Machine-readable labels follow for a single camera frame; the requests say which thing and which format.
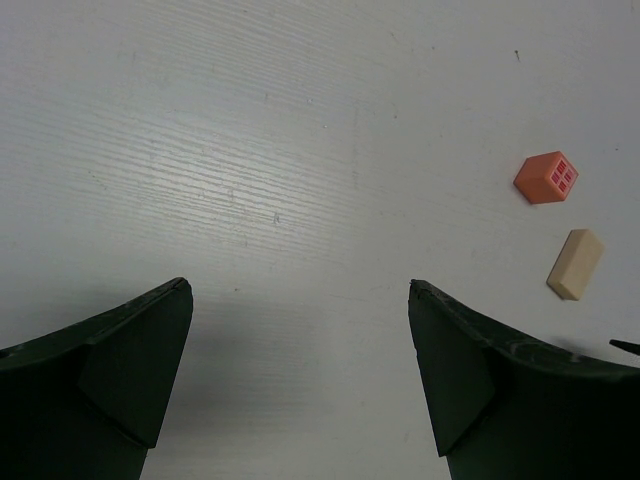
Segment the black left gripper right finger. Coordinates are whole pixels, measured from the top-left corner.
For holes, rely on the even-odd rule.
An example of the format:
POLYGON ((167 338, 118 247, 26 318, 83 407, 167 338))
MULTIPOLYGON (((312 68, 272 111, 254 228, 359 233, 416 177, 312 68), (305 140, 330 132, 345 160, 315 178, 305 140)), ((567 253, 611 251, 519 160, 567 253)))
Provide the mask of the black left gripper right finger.
POLYGON ((410 285, 437 452, 454 479, 635 479, 639 371, 562 348, 410 285))

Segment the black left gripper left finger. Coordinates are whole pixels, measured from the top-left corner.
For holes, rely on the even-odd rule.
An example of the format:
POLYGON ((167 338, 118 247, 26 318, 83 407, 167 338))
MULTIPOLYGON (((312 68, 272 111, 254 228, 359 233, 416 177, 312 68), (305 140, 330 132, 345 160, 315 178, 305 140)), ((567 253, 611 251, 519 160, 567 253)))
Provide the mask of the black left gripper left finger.
POLYGON ((184 278, 1 352, 4 479, 137 479, 193 314, 184 278))

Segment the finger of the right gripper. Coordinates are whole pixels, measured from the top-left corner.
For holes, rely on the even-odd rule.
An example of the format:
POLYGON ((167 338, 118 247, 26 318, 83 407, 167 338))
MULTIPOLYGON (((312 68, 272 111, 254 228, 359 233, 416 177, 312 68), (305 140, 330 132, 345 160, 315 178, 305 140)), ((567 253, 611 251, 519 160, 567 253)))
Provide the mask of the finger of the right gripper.
POLYGON ((635 343, 631 343, 631 342, 627 342, 627 341, 622 341, 622 340, 616 340, 616 339, 611 339, 609 341, 609 344, 619 348, 625 352, 631 353, 633 355, 639 356, 640 355, 640 345, 639 344, 635 344, 635 343))

